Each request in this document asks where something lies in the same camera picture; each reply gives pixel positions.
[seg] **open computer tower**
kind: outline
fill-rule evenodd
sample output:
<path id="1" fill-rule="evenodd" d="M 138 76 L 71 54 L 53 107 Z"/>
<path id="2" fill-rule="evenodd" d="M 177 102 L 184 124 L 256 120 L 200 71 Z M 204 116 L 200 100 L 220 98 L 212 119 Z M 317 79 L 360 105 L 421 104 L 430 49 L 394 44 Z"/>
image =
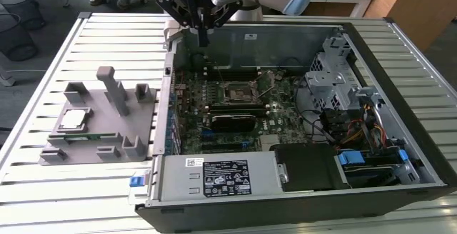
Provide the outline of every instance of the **open computer tower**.
<path id="1" fill-rule="evenodd" d="M 182 30 L 168 43 L 136 205 L 158 232 L 372 217 L 456 190 L 352 24 L 229 23 L 210 42 Z"/>

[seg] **gray plastic stand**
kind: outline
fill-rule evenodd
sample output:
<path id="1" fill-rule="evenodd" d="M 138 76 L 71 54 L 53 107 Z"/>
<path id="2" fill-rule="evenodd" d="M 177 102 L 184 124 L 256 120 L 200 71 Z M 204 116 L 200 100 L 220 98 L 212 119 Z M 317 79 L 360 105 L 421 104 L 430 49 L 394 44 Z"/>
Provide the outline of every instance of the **gray plastic stand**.
<path id="1" fill-rule="evenodd" d="M 113 79 L 114 69 L 100 67 L 97 79 L 106 90 L 88 90 L 71 82 L 64 105 L 48 144 L 40 154 L 41 165 L 138 162 L 146 157 L 154 112 L 156 90 L 148 84 L 124 89 Z M 82 115 L 68 126 L 65 114 Z"/>

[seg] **power supply label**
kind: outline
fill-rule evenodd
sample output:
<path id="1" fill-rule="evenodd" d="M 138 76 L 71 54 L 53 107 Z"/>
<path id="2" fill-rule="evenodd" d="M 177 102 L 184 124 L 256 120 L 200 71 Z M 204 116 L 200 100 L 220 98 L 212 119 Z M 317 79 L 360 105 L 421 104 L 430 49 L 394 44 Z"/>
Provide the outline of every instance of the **power supply label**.
<path id="1" fill-rule="evenodd" d="M 208 198 L 252 194 L 248 160 L 204 162 L 202 176 Z"/>

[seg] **barcode sticker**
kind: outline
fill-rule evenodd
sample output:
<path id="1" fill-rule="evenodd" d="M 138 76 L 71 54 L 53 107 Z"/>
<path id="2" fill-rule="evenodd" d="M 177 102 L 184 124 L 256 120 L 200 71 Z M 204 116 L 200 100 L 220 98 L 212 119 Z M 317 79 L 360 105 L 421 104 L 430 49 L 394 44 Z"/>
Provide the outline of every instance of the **barcode sticker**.
<path id="1" fill-rule="evenodd" d="M 205 158 L 186 158 L 185 159 L 185 167 L 201 167 Z"/>

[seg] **chair leg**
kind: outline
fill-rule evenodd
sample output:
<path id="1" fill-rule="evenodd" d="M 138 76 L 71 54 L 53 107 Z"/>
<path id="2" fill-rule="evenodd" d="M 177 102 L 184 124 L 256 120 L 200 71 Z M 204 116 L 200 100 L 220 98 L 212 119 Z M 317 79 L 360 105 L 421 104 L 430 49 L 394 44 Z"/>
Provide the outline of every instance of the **chair leg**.
<path id="1" fill-rule="evenodd" d="M 71 5 L 71 0 L 64 0 L 64 6 L 63 7 L 69 7 Z"/>
<path id="2" fill-rule="evenodd" d="M 9 75 L 9 73 L 0 66 L 0 84 L 9 87 L 9 86 L 15 85 L 15 82 L 16 82 L 16 80 L 13 79 L 13 77 Z"/>

